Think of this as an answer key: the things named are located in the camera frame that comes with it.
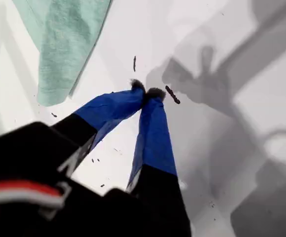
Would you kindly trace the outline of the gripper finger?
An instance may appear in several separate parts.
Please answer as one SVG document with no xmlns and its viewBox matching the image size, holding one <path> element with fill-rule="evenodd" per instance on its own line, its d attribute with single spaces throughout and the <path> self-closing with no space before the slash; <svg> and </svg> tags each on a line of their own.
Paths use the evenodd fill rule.
<svg viewBox="0 0 286 237">
<path fill-rule="evenodd" d="M 123 120 L 139 111 L 144 102 L 145 87 L 137 79 L 131 89 L 95 97 L 52 128 L 78 145 L 77 152 L 61 162 L 58 171 L 71 176 L 84 158 Z"/>
<path fill-rule="evenodd" d="M 159 88 L 145 95 L 127 189 L 142 205 L 145 216 L 140 225 L 148 237 L 189 237 L 190 221 L 179 187 L 165 95 Z"/>
</svg>

